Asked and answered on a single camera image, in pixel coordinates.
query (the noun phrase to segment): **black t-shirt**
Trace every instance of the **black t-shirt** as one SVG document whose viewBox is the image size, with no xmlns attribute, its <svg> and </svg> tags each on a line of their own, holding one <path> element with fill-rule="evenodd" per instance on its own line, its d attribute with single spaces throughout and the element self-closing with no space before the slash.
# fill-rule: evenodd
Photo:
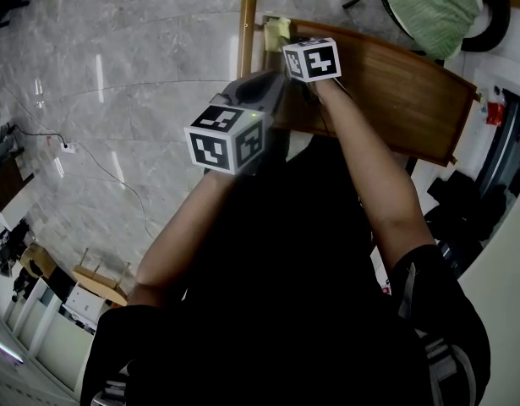
<svg viewBox="0 0 520 406">
<path fill-rule="evenodd" d="M 389 276 L 393 295 L 382 293 L 340 147 L 325 144 L 283 173 L 237 185 L 196 256 L 185 300 L 101 317 L 81 404 L 120 390 L 127 405 L 422 406 L 432 404 L 436 364 L 444 404 L 469 404 L 466 376 L 446 377 L 466 375 L 449 366 L 455 349 L 468 356 L 481 399 L 487 336 L 441 252 L 405 255 Z"/>
</svg>

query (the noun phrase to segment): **forearm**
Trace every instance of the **forearm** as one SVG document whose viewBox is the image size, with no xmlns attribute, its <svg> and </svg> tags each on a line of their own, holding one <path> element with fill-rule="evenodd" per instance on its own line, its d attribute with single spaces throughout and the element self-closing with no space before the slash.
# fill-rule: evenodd
<svg viewBox="0 0 520 406">
<path fill-rule="evenodd" d="M 168 289 L 178 281 L 216 220 L 233 180 L 218 172 L 201 179 L 143 257 L 137 288 Z"/>
<path fill-rule="evenodd" d="M 381 250 L 384 247 L 382 257 L 385 256 L 389 270 L 404 255 L 399 253 L 412 246 L 404 242 L 406 239 L 413 239 L 416 244 L 434 243 L 424 223 L 412 179 L 348 95 L 332 80 L 320 82 L 316 87 L 331 116 L 378 245 Z M 400 248 L 397 240 L 402 241 Z"/>
</svg>

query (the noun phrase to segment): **green cloth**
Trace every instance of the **green cloth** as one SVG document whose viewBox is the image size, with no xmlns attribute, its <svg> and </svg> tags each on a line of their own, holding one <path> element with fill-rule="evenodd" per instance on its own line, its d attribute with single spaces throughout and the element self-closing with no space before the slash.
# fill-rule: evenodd
<svg viewBox="0 0 520 406">
<path fill-rule="evenodd" d="M 461 46 L 481 10 L 481 0 L 387 0 L 414 40 L 433 58 Z"/>
</svg>

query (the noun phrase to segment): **marble floor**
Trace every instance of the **marble floor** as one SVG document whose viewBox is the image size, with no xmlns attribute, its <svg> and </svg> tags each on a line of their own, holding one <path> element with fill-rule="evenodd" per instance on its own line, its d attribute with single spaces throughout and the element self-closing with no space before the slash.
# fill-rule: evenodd
<svg viewBox="0 0 520 406">
<path fill-rule="evenodd" d="M 408 43 L 380 0 L 349 12 L 346 1 L 259 0 L 258 11 Z M 22 171 L 36 175 L 27 219 L 61 266 L 89 247 L 100 272 L 129 263 L 133 275 L 198 182 L 183 125 L 234 77 L 239 10 L 240 0 L 31 0 L 0 30 L 0 125 L 77 143 L 65 153 L 56 136 L 18 134 Z"/>
</svg>

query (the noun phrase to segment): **person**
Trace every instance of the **person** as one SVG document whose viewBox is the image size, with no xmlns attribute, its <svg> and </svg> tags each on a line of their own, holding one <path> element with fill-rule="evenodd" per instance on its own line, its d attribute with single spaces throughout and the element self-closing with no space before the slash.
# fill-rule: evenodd
<svg viewBox="0 0 520 406">
<path fill-rule="evenodd" d="M 205 174 L 145 254 L 129 305 L 101 317 L 82 404 L 483 397 L 487 335 L 412 180 L 347 93 L 315 89 L 338 140 L 315 136 L 255 176 Z"/>
</svg>

